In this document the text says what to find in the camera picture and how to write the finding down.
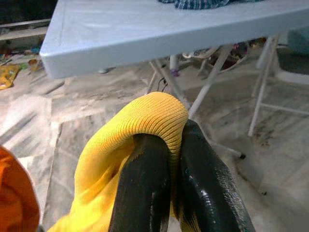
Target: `orange cloth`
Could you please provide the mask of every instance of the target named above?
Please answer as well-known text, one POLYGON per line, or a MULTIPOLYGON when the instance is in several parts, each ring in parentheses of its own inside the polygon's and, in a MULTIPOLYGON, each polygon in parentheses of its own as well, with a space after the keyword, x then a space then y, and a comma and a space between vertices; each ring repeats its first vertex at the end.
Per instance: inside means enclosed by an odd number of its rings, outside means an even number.
POLYGON ((34 232, 39 217, 39 207, 27 173, 0 146, 0 232, 34 232))

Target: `floor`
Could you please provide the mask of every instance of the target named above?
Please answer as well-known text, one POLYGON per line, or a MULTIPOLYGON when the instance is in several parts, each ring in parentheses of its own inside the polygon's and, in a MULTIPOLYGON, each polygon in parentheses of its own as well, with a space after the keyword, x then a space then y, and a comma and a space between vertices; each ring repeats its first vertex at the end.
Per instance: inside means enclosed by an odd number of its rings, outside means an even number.
MULTIPOLYGON (((256 101, 251 93, 259 73, 257 57, 253 53, 218 77, 195 120, 213 140, 247 155, 240 160, 214 147, 233 174, 256 231, 303 231, 309 226, 309 118, 263 109, 254 136, 247 136, 256 101)), ((189 66, 177 77, 189 101, 207 76, 196 73, 189 66)), ((45 229, 70 210, 74 171, 87 140, 145 94, 152 74, 147 63, 65 80, 48 79, 44 70, 22 70, 12 88, 0 91, 0 143, 29 172, 45 229)), ((264 102, 309 110, 308 99, 309 86, 272 77, 264 102)), ((169 231, 179 231, 173 219, 169 231)))

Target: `tiled floor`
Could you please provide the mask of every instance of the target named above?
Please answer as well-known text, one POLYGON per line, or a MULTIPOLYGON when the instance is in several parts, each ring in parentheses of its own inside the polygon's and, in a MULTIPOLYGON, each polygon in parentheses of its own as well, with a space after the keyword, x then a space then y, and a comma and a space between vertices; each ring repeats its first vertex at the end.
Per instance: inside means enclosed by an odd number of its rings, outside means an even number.
MULTIPOLYGON (((258 76, 255 62, 253 56, 221 74, 195 120, 213 140, 247 155, 239 160, 215 147, 236 180, 256 231, 304 231, 309 225, 309 119, 263 109, 254 136, 247 136, 256 100, 251 97, 258 76)), ((177 78, 190 101, 205 81, 196 72, 190 66, 177 78)), ((47 79, 44 71, 30 75, 22 71, 13 88, 0 91, 0 135, 35 115, 19 125, 4 146, 28 170, 46 229, 70 209, 74 170, 87 140, 145 93, 152 74, 147 63, 66 80, 47 79)), ((264 102, 309 110, 308 90, 270 78, 264 102)), ((170 224, 170 231, 178 231, 175 221, 170 224)))

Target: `tabletop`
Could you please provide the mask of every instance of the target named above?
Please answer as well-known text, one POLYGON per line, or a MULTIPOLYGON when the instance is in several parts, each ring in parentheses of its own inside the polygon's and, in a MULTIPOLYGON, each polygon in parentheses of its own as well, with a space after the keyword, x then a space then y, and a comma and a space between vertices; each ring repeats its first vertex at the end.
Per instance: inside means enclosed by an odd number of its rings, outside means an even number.
POLYGON ((40 55, 52 78, 309 26, 309 0, 178 10, 156 0, 58 0, 40 55))

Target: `yellow knit fabric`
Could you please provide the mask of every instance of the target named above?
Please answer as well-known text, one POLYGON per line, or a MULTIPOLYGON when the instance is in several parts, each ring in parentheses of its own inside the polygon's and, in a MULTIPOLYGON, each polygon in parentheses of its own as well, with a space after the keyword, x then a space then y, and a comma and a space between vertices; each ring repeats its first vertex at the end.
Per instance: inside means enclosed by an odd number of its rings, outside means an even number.
POLYGON ((167 93, 153 92, 125 106, 84 147, 70 213, 49 231, 108 231, 120 172, 134 149, 134 134, 157 135, 165 141, 173 182, 187 119, 182 103, 167 93))

